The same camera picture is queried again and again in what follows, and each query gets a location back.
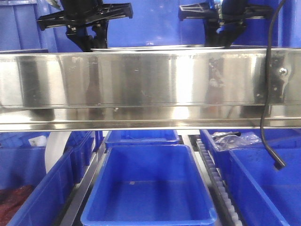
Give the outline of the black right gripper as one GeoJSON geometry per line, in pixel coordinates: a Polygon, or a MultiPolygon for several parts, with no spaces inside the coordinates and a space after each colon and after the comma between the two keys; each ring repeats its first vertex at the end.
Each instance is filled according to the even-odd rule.
{"type": "Polygon", "coordinates": [[[273,8],[247,0],[206,0],[179,6],[179,19],[202,19],[205,47],[229,47],[246,30],[247,19],[269,18],[273,8]]]}

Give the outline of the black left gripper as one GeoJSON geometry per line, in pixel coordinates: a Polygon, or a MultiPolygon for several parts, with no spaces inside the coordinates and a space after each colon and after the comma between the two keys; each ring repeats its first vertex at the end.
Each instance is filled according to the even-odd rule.
{"type": "Polygon", "coordinates": [[[107,48],[108,22],[132,18],[131,3],[103,3],[101,0],[62,0],[63,10],[38,18],[41,30],[66,26],[66,36],[83,52],[107,48]]]}

